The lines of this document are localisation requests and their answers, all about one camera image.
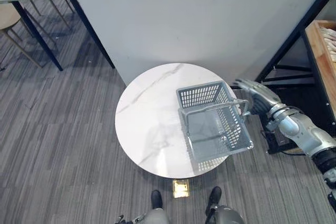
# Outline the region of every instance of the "beige chair seat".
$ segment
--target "beige chair seat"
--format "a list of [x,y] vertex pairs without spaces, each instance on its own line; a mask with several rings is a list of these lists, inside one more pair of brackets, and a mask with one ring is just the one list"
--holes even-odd
[[12,4],[0,5],[0,30],[8,29],[20,21],[21,17]]

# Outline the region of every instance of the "chair leg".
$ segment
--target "chair leg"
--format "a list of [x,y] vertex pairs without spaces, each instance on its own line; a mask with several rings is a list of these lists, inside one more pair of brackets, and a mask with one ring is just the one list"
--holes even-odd
[[3,33],[4,33],[4,35],[15,45],[15,46],[17,46],[20,50],[21,50],[21,52],[29,59],[29,60],[31,60],[36,66],[38,66],[39,68],[42,68],[42,66],[39,64],[39,63],[37,63],[6,31],[3,31],[3,30],[1,30]]
[[59,10],[57,9],[56,5],[53,3],[52,0],[49,0],[51,5],[53,6],[53,8],[55,9],[55,11],[58,13],[58,15],[61,17],[61,19],[63,20],[63,22],[67,25],[67,27],[71,30],[71,27],[68,25],[68,23],[65,21],[63,15],[59,12]]
[[27,32],[34,37],[34,35],[32,34],[32,32],[29,30],[28,26],[26,25],[26,23],[23,22],[22,19],[20,19],[21,24],[25,27],[25,29],[27,30]]
[[70,10],[72,11],[72,13],[75,13],[75,11],[71,8],[71,5],[69,4],[68,0],[65,0],[65,2],[67,3],[67,5],[69,6]]
[[40,23],[33,17],[33,15],[26,10],[27,15],[29,16],[29,18],[48,36],[48,38],[56,45],[56,42],[53,40],[53,38],[49,35],[49,33],[47,33],[44,28],[40,25]]
[[30,1],[31,5],[33,6],[33,8],[35,9],[35,11],[37,12],[37,14],[38,14],[39,16],[42,16],[41,13],[39,12],[39,10],[37,9],[35,3],[34,3],[32,0],[29,0],[29,1]]
[[20,36],[18,36],[18,34],[13,30],[13,29],[8,29],[9,31],[11,31],[12,32],[12,34],[14,34],[14,36],[19,40],[19,41],[21,41],[22,42],[22,39],[20,38]]

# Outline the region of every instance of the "basket mesh side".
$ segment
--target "basket mesh side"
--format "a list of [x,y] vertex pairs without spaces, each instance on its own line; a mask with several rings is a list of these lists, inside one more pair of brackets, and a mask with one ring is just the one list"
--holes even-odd
[[213,102],[219,87],[219,84],[213,84],[208,87],[194,88],[179,92],[182,108],[189,108]]
[[[216,98],[215,104],[225,103],[228,101],[229,98],[227,97],[224,88],[221,88]],[[218,109],[217,112],[220,122],[223,125],[223,130],[228,138],[229,147],[233,150],[238,143],[240,132],[242,131],[237,117],[234,113],[233,107],[230,106],[227,108]]]

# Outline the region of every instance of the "gray plastic basket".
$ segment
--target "gray plastic basket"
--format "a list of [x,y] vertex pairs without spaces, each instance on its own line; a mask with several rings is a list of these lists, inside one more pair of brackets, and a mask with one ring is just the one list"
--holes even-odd
[[176,93],[182,129],[196,161],[253,148],[244,123],[248,101],[234,99],[225,82],[181,88]]

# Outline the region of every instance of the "black shoe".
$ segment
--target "black shoe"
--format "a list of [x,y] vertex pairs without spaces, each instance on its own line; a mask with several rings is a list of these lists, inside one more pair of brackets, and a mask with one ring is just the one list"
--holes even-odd
[[212,191],[211,191],[211,194],[209,196],[209,201],[208,201],[208,205],[206,207],[206,210],[205,210],[205,215],[208,216],[209,212],[210,212],[210,207],[213,205],[213,204],[218,204],[220,199],[221,199],[221,196],[222,196],[222,190],[220,187],[218,186],[215,186]]
[[161,193],[158,190],[152,191],[151,195],[152,208],[163,208]]

